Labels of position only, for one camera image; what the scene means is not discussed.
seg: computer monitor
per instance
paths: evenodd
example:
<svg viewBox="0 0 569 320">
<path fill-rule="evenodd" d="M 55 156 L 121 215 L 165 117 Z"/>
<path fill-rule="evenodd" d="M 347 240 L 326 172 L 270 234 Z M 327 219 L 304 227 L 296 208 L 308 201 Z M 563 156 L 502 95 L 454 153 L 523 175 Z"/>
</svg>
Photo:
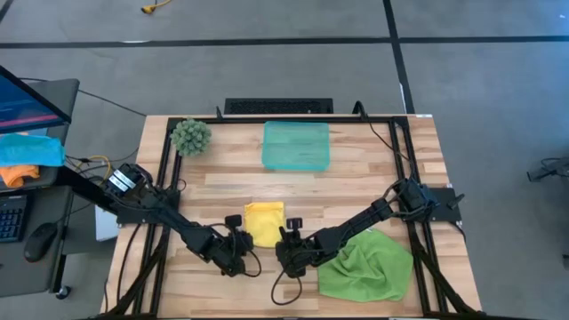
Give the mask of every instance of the computer monitor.
<svg viewBox="0 0 569 320">
<path fill-rule="evenodd" d="M 0 133 L 70 123 L 68 115 L 0 66 Z"/>
</svg>

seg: yellow cable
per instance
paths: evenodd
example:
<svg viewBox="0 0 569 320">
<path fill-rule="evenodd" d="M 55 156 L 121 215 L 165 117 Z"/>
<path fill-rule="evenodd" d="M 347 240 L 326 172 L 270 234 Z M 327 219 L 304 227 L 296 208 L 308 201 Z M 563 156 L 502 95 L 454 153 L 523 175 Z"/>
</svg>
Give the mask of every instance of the yellow cable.
<svg viewBox="0 0 569 320">
<path fill-rule="evenodd" d="M 107 163 L 107 172 L 105 172 L 105 176 L 103 178 L 103 181 L 99 182 L 99 185 L 103 184 L 103 182 L 105 182 L 108 177 L 110 177 L 110 171 L 111 171 L 111 165 L 110 165 L 110 161 L 108 160 L 108 158 L 106 156 L 103 155 L 95 155 L 95 156 L 89 156 L 88 158 L 89 160 L 93 160 L 93 159 L 103 159 L 105 160 L 105 162 Z M 78 172 L 79 169 L 81 169 L 81 166 L 83 165 L 83 162 L 79 162 L 79 164 L 75 165 L 75 171 Z"/>
<path fill-rule="evenodd" d="M 142 8 L 140 8 L 142 10 L 142 12 L 146 13 L 146 14 L 152 14 L 152 12 L 154 12 L 154 10 L 156 10 L 157 7 L 161 7 L 163 5 L 167 5 L 171 2 L 172 0 L 165 0 L 164 2 L 160 3 L 160 4 L 151 4 L 151 5 L 145 5 Z"/>
</svg>

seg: yellow cloth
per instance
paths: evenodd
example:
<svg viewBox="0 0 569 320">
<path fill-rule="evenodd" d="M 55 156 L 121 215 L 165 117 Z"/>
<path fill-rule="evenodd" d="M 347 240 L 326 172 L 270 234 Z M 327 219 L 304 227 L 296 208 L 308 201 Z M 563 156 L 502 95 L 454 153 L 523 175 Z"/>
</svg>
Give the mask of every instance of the yellow cloth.
<svg viewBox="0 0 569 320">
<path fill-rule="evenodd" d="M 278 227 L 285 226 L 285 204 L 282 202 L 252 203 L 245 206 L 245 230 L 252 243 L 259 247 L 274 248 L 281 240 Z"/>
<path fill-rule="evenodd" d="M 24 185 L 23 177 L 39 178 L 37 165 L 14 165 L 0 167 L 0 176 L 8 188 L 19 188 Z"/>
</svg>

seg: green cloth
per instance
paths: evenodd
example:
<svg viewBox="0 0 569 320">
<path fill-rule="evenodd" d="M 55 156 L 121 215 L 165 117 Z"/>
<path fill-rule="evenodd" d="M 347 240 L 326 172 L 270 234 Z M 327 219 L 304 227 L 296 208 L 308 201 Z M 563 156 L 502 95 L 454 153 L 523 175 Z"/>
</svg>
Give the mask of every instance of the green cloth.
<svg viewBox="0 0 569 320">
<path fill-rule="evenodd" d="M 354 236 L 338 256 L 318 267 L 318 290 L 333 298 L 367 302 L 401 300 L 413 256 L 377 229 Z"/>
</svg>

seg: teal container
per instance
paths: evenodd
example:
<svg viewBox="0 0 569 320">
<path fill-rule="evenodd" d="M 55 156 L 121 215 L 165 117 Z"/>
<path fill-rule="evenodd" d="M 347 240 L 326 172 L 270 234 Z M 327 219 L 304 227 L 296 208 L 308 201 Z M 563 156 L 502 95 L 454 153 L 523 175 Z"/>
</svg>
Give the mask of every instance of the teal container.
<svg viewBox="0 0 569 320">
<path fill-rule="evenodd" d="M 274 170 L 326 170 L 330 165 L 328 124 L 267 121 L 262 162 Z"/>
</svg>

